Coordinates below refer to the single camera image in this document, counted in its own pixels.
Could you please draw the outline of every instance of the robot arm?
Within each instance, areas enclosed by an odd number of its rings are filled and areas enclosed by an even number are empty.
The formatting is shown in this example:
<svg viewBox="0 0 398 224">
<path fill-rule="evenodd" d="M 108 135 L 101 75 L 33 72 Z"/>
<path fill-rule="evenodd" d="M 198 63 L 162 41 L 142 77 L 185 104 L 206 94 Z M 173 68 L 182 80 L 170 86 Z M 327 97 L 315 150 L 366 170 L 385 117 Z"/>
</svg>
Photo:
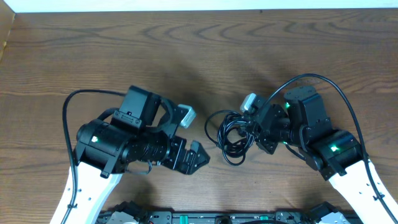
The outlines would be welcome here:
<svg viewBox="0 0 398 224">
<path fill-rule="evenodd" d="M 66 223 L 94 224 L 106 199 L 119 183 L 122 174 L 110 174 L 108 178 L 100 176 L 101 170 L 81 162 L 77 167 L 78 193 L 76 208 L 72 209 Z M 51 219 L 51 224 L 59 224 L 67 212 L 72 197 L 72 171 L 69 176 L 60 203 Z"/>
<path fill-rule="evenodd" d="M 372 162 L 369 162 L 369 166 L 381 197 L 394 216 L 398 217 L 397 202 L 381 182 Z M 363 223 L 394 223 L 370 186 L 364 162 L 358 161 L 345 171 L 346 175 L 335 174 L 329 179 L 329 183 L 347 200 Z"/>
<path fill-rule="evenodd" d="M 273 154 L 279 142 L 297 146 L 307 165 L 344 196 L 364 223 L 394 223 L 371 186 L 360 143 L 351 133 L 332 128 L 314 87 L 293 88 L 284 98 L 287 113 L 280 105 L 270 105 L 253 93 L 243 102 L 243 116 L 250 121 L 244 130 L 255 136 L 259 148 Z M 377 191 L 398 217 L 398 204 L 373 163 L 368 160 L 368 164 Z"/>
<path fill-rule="evenodd" d="M 149 127 L 159 106 L 165 109 L 158 126 Z M 104 121 L 112 115 L 110 123 Z M 131 86 L 120 109 L 106 110 L 78 131 L 73 152 L 77 170 L 75 205 L 68 209 L 73 193 L 73 172 L 51 223 L 94 223 L 109 194 L 134 161 L 162 165 L 183 174 L 193 174 L 209 163 L 199 142 L 185 149 L 186 139 L 175 135 L 195 118 L 190 106 L 175 105 L 159 95 Z"/>
</svg>

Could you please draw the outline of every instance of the white arm segment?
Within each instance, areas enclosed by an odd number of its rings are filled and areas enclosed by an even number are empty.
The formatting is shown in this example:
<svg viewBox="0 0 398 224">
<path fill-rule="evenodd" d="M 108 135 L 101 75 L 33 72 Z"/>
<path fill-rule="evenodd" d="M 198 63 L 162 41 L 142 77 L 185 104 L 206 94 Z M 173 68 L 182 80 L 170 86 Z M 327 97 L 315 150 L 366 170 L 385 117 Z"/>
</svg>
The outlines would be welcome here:
<svg viewBox="0 0 398 224">
<path fill-rule="evenodd" d="M 391 212 L 398 218 L 398 204 L 391 197 L 386 187 L 380 180 L 374 165 L 369 162 L 373 180 Z M 370 185 L 363 161 L 359 161 L 346 168 L 347 174 L 335 174 L 329 179 L 332 186 L 348 201 L 364 224 L 393 223 L 390 216 L 381 205 L 380 200 L 375 200 L 373 188 Z"/>
<path fill-rule="evenodd" d="M 122 174 L 111 174 L 105 179 L 100 177 L 100 173 L 101 170 L 84 162 L 81 162 L 77 167 L 78 192 L 75 201 L 77 208 L 71 210 L 67 224 L 95 223 L 106 199 L 122 177 Z M 69 168 L 67 185 L 51 219 L 51 224 L 61 223 L 72 197 L 72 187 L 72 171 Z"/>
</svg>

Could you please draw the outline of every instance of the black wire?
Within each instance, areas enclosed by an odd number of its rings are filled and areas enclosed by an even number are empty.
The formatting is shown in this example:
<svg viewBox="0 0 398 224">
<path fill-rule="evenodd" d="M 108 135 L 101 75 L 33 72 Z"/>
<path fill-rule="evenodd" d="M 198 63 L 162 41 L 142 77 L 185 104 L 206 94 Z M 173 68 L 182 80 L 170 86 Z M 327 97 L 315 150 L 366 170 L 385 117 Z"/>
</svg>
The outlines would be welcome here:
<svg viewBox="0 0 398 224">
<path fill-rule="evenodd" d="M 220 124 L 220 127 L 218 128 L 217 141 L 216 141 L 210 137 L 207 131 L 207 125 L 211 118 L 221 113 L 227 113 L 227 115 L 224 117 L 223 122 Z M 245 120 L 241 114 L 232 110 L 217 111 L 212 115 L 210 115 L 205 122 L 205 133 L 207 137 L 210 139 L 210 141 L 215 143 L 216 146 L 221 149 L 221 151 L 223 152 L 223 157 L 229 165 L 232 166 L 241 165 L 246 159 L 247 151 L 254 143 L 255 137 L 252 134 L 248 133 L 247 131 L 244 132 L 245 134 L 244 138 L 234 143 L 230 142 L 228 139 L 228 134 L 232 130 L 235 129 L 238 130 L 239 128 L 244 128 L 247 125 L 247 123 L 248 121 Z M 242 157 L 242 160 L 238 163 L 233 163 L 228 159 L 227 156 L 232 158 Z"/>
<path fill-rule="evenodd" d="M 329 80 L 329 79 L 326 78 L 326 77 L 323 77 L 323 76 L 317 75 L 317 74 L 305 73 L 305 74 L 302 74 L 302 75 L 298 75 L 298 76 L 296 76 L 296 77 L 290 79 L 289 81 L 285 82 L 282 86 L 280 86 L 273 94 L 271 94 L 271 96 L 267 99 L 267 101 L 265 102 L 265 104 L 268 104 L 268 103 L 273 99 L 273 97 L 275 97 L 275 96 L 276 96 L 282 89 L 284 89 L 287 85 L 291 84 L 292 82 L 297 81 L 297 80 L 300 79 L 300 78 L 304 78 L 304 77 L 319 78 L 319 79 L 321 79 L 321 80 L 323 80 L 323 81 L 328 82 L 329 84 L 331 84 L 331 85 L 337 90 L 337 92 L 340 94 L 340 96 L 342 97 L 342 99 L 343 99 L 344 102 L 346 103 L 346 105 L 347 105 L 347 107 L 348 107 L 348 109 L 349 109 L 349 112 L 351 113 L 351 116 L 353 117 L 356 131 L 358 132 L 359 142 L 361 143 L 361 150 L 362 150 L 362 155 L 363 155 L 363 162 L 364 162 L 364 164 L 365 164 L 365 169 L 366 169 L 366 173 L 367 173 L 367 175 L 368 175 L 368 179 L 369 179 L 369 181 L 370 181 L 370 183 L 371 183 L 371 185 L 372 185 L 372 188 L 373 188 L 374 193 L 376 194 L 376 198 L 377 198 L 378 200 L 380 200 L 381 205 L 384 207 L 384 209 L 386 210 L 387 214 L 391 217 L 392 221 L 393 221 L 395 224 L 398 224 L 397 219 L 395 218 L 394 214 L 392 214 L 392 212 L 390 211 L 389 207 L 387 206 L 387 204 L 385 203 L 385 201 L 384 201 L 383 198 L 381 197 L 381 194 L 380 194 L 380 192 L 377 190 L 376 184 L 374 183 L 374 180 L 373 180 L 373 178 L 372 178 L 371 170 L 370 170 L 370 167 L 369 167 L 369 162 L 370 162 L 370 160 L 369 160 L 369 155 L 368 155 L 367 152 L 366 152 L 365 142 L 364 142 L 364 139 L 363 139 L 363 136 L 362 136 L 362 132 L 361 132 L 361 128 L 359 127 L 358 119 L 356 118 L 354 109 L 353 109 L 353 107 L 351 106 L 351 104 L 349 103 L 349 101 L 348 101 L 346 95 L 343 93 L 343 91 L 340 89 L 340 87 L 338 87 L 338 85 L 336 85 L 336 83 L 334 83 L 333 81 Z"/>
<path fill-rule="evenodd" d="M 63 102 L 62 124 L 63 124 L 63 132 L 65 133 L 65 141 L 67 143 L 70 169 L 72 171 L 73 188 L 72 188 L 72 198 L 70 199 L 70 203 L 68 205 L 67 212 L 65 213 L 65 216 L 63 217 L 61 224 L 64 224 L 67 221 L 71 210 L 73 208 L 76 208 L 75 200 L 76 200 L 76 194 L 77 194 L 77 169 L 76 169 L 76 159 L 75 159 L 75 156 L 73 155 L 73 151 L 72 151 L 72 144 L 70 143 L 68 122 L 67 122 L 67 108 L 68 108 L 69 101 L 72 99 L 72 97 L 74 95 L 76 95 L 78 93 L 106 93 L 106 94 L 112 94 L 112 95 L 118 95 L 118 96 L 126 95 L 124 93 L 119 93 L 119 92 L 115 92 L 115 91 L 107 91 L 107 90 L 76 90 L 76 91 L 72 92 L 71 94 L 69 94 L 69 96 L 65 99 L 65 102 Z"/>
<path fill-rule="evenodd" d="M 293 155 L 295 155 L 295 156 L 297 156 L 299 159 L 305 161 L 305 158 L 304 158 L 302 155 L 300 155 L 300 153 L 294 151 L 294 150 L 293 150 L 289 145 L 287 145 L 287 144 L 286 144 L 285 146 L 286 146 L 287 150 L 289 150 L 291 153 L 293 153 Z"/>
</svg>

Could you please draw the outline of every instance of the wooden surface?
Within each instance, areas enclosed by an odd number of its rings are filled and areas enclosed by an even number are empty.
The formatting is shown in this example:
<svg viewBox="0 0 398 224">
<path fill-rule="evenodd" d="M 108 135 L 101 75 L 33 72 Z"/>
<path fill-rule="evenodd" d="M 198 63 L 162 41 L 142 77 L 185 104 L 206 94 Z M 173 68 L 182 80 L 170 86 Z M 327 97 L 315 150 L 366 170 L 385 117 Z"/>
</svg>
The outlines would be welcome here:
<svg viewBox="0 0 398 224">
<path fill-rule="evenodd" d="M 12 22 L 14 21 L 15 13 L 8 7 L 8 5 L 0 0 L 0 62 L 3 55 L 3 50 L 7 44 L 7 38 L 10 33 Z"/>
<path fill-rule="evenodd" d="M 69 168 L 65 97 L 79 88 L 130 85 L 192 105 L 198 117 L 177 134 L 200 141 L 211 161 L 192 176 L 164 167 L 148 176 L 126 174 L 105 208 L 135 200 L 175 210 L 261 211 L 327 200 L 350 209 L 284 147 L 273 156 L 253 147 L 242 166 L 231 167 L 203 131 L 212 112 L 238 110 L 252 91 L 267 96 L 306 72 L 345 91 L 376 169 L 398 199 L 397 60 L 398 10 L 18 14 L 0 64 L 0 222 L 51 219 Z M 334 126 L 354 132 L 334 89 L 316 79 L 295 85 L 307 84 L 322 94 Z M 71 136 L 121 101 L 76 96 L 68 110 Z"/>
</svg>

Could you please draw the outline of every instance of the wood grain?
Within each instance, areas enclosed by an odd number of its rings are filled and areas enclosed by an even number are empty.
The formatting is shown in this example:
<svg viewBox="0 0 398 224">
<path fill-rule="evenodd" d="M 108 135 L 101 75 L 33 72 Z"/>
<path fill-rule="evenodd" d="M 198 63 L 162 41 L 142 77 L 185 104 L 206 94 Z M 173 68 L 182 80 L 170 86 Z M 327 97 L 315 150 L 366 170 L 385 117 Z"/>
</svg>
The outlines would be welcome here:
<svg viewBox="0 0 398 224">
<path fill-rule="evenodd" d="M 10 33 L 12 22 L 14 21 L 15 13 L 10 7 L 0 0 L 0 62 L 3 50 L 7 45 L 7 38 Z"/>
<path fill-rule="evenodd" d="M 345 91 L 379 175 L 398 198 L 397 60 L 397 9 L 18 14 L 0 64 L 0 222 L 51 219 L 69 167 L 65 97 L 79 88 L 130 85 L 192 105 L 197 119 L 177 134 L 202 142 L 211 162 L 193 176 L 163 167 L 125 175 L 105 208 L 135 200 L 175 210 L 261 211 L 327 200 L 351 209 L 283 147 L 273 156 L 253 147 L 242 166 L 231 167 L 203 132 L 212 112 L 237 110 L 248 93 L 267 96 L 306 72 Z M 355 132 L 334 89 L 311 78 L 294 85 L 308 84 L 322 93 L 333 124 Z M 76 96 L 68 110 L 71 135 L 121 101 Z"/>
</svg>

